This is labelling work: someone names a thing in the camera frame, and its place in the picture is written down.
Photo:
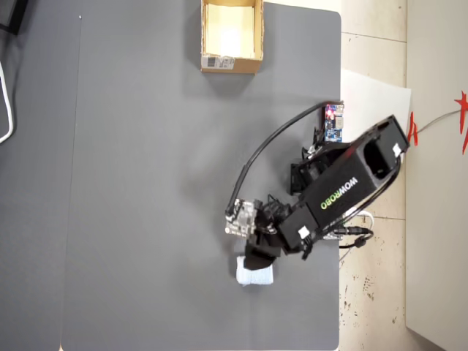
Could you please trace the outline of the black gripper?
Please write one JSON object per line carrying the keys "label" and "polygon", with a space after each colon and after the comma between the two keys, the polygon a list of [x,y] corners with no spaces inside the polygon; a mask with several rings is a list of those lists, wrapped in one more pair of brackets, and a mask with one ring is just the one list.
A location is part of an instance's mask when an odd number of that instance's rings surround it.
{"label": "black gripper", "polygon": [[268,199],[266,203],[255,200],[254,209],[257,211],[254,238],[252,246],[245,248],[244,255],[244,268],[250,271],[270,266],[282,252],[292,253],[280,230],[280,224],[292,213],[291,205],[279,199]]}

